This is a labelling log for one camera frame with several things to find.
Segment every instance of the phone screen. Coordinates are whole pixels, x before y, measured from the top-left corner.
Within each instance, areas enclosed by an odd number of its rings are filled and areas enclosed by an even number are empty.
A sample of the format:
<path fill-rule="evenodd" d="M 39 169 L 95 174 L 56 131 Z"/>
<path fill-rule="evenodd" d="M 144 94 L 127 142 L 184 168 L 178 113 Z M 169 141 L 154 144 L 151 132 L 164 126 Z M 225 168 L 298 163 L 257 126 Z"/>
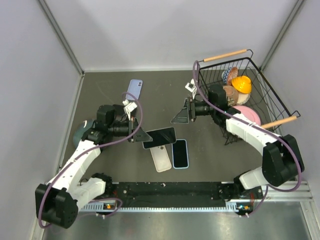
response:
<path fill-rule="evenodd" d="M 174 127 L 167 127 L 163 129 L 147 131 L 147 134 L 152 137 L 153 141 L 143 142 L 144 149 L 150 149 L 154 147 L 159 147 L 162 145 L 173 144 L 177 141 L 176 131 Z"/>
<path fill-rule="evenodd" d="M 177 140 L 172 144 L 172 159 L 175 169 L 186 169 L 189 167 L 187 141 L 184 139 Z"/>

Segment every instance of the dish rack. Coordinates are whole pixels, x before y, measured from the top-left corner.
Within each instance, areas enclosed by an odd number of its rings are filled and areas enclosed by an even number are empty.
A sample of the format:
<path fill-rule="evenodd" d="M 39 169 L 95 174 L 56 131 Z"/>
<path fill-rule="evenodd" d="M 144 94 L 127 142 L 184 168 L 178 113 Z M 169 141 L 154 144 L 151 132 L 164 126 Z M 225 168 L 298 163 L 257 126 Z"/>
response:
<path fill-rule="evenodd" d="M 253 62 L 252 56 L 254 55 L 254 52 L 251 49 L 243 49 L 240 51 L 206 58 L 202 61 L 199 61 L 199 64 L 219 60 L 222 58 L 229 58 L 239 54 L 247 54 L 248 56 L 231 59 L 208 66 L 199 66 L 198 69 L 195 69 L 195 76 L 198 77 L 198 84 L 204 95 L 208 97 L 208 88 L 212 84 L 225 85 L 222 79 L 223 72 L 229 68 L 237 67 L 238 76 L 248 76 L 251 79 L 252 84 L 250 98 L 243 105 L 256 111 L 260 117 L 262 125 L 291 116 L 300 117 L 301 115 L 297 110 L 290 113 L 266 77 Z M 281 125 L 268 128 L 268 130 L 281 135 L 282 133 L 279 129 L 280 126 Z M 220 129 L 222 136 L 226 139 L 224 145 L 241 140 L 239 137 L 228 132 L 225 127 L 220 127 Z"/>

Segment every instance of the yellow bowl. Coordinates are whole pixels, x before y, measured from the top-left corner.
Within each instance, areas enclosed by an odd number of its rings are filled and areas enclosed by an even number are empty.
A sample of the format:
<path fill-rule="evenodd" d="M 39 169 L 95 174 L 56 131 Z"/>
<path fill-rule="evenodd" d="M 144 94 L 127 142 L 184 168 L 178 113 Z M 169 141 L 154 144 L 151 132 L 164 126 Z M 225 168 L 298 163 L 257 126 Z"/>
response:
<path fill-rule="evenodd" d="M 249 94 L 252 91 L 251 80 L 247 76 L 237 76 L 231 80 L 231 83 L 240 93 Z"/>

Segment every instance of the wall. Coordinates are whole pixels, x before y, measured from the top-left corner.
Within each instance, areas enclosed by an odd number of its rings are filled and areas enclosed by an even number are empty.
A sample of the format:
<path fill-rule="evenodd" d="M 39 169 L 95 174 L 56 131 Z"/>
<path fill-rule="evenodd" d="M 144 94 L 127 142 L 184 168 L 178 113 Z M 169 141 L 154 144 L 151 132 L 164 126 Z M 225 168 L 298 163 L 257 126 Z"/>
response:
<path fill-rule="evenodd" d="M 261 64 L 292 0 L 46 0 L 86 71 L 191 69 L 252 49 Z"/>
<path fill-rule="evenodd" d="M 283 42 L 271 59 L 265 76 L 290 110 L 302 117 L 282 126 L 296 137 L 308 180 L 320 209 L 320 2 L 305 1 Z"/>
<path fill-rule="evenodd" d="M 54 176 L 80 80 L 35 0 L 0 8 L 0 239 L 24 240 Z"/>

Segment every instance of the gray floor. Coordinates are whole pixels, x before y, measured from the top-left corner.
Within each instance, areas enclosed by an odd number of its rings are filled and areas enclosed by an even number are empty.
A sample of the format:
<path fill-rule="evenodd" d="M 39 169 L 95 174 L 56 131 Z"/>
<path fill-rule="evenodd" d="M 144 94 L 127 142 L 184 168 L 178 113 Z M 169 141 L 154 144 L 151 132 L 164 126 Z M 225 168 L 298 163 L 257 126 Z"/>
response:
<path fill-rule="evenodd" d="M 224 145 L 225 139 L 209 116 L 198 117 L 189 124 L 171 124 L 189 92 L 185 85 L 191 71 L 145 71 L 86 73 L 81 88 L 71 137 L 64 162 L 73 154 L 72 135 L 86 119 L 95 118 L 104 104 L 121 104 L 121 93 L 128 89 L 131 79 L 143 80 L 140 102 L 143 107 L 145 131 L 174 126 L 178 139 L 186 139 L 189 151 L 188 169 L 156 172 L 149 150 L 142 143 L 124 142 L 109 147 L 91 164 L 85 177 L 105 173 L 117 182 L 201 182 L 232 181 L 245 171 L 262 164 L 262 157 L 247 143 L 240 141 Z M 171 146 L 166 146 L 170 158 Z"/>
<path fill-rule="evenodd" d="M 299 202 L 266 202 L 250 217 L 235 213 L 117 213 L 84 216 L 44 240 L 311 240 Z"/>

